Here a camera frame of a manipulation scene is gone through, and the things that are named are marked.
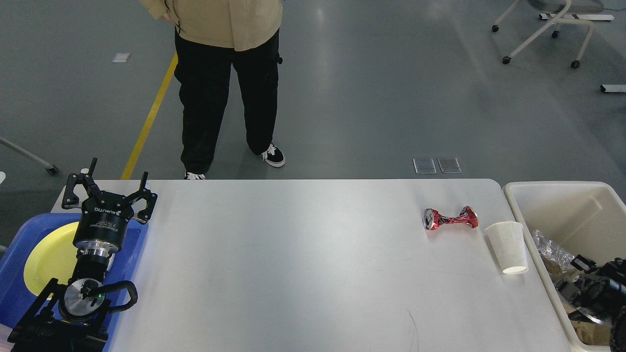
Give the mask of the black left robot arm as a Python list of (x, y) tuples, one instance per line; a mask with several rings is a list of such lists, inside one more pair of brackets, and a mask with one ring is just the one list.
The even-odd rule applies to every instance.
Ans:
[(86, 172), (69, 174), (61, 202), (63, 209), (81, 210), (72, 275), (65, 284), (49, 279), (7, 337), (14, 352), (101, 352), (108, 340), (105, 319), (138, 301), (132, 281), (106, 279), (128, 225), (146, 224), (158, 196), (147, 188), (148, 172), (129, 196), (101, 190), (92, 178), (96, 163), (94, 158)]

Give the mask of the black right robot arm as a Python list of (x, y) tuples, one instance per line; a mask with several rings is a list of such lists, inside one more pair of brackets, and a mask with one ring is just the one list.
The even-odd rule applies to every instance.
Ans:
[(561, 279), (557, 292), (573, 307), (571, 321), (610, 325), (609, 347), (623, 352), (626, 347), (626, 278), (625, 261), (615, 258), (602, 266), (577, 255), (570, 263), (579, 270), (573, 279)]

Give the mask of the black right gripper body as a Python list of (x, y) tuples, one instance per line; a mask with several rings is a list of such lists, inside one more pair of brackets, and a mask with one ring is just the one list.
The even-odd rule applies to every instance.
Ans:
[(576, 279), (583, 279), (581, 291), (582, 306), (585, 314), (613, 325), (619, 320), (620, 312), (625, 307), (625, 261), (613, 259), (606, 262), (591, 274), (581, 273)]

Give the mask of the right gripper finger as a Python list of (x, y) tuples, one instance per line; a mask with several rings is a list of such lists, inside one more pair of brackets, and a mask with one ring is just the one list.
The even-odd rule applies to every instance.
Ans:
[(573, 266), (576, 270), (579, 270), (585, 274), (591, 274), (598, 270), (598, 266), (595, 261), (582, 255), (576, 255), (570, 261), (570, 265)]
[(561, 279), (555, 283), (555, 289), (559, 296), (570, 306), (582, 306), (581, 291), (583, 286), (583, 279), (576, 279), (574, 281)]

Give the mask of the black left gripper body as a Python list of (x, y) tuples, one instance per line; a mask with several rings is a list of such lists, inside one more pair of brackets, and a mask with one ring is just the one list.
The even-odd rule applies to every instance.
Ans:
[(134, 216), (130, 206), (112, 208), (98, 200), (85, 200), (81, 205), (81, 218), (72, 241), (74, 247), (87, 250), (92, 245), (105, 249), (107, 254), (117, 253), (123, 248), (128, 223)]

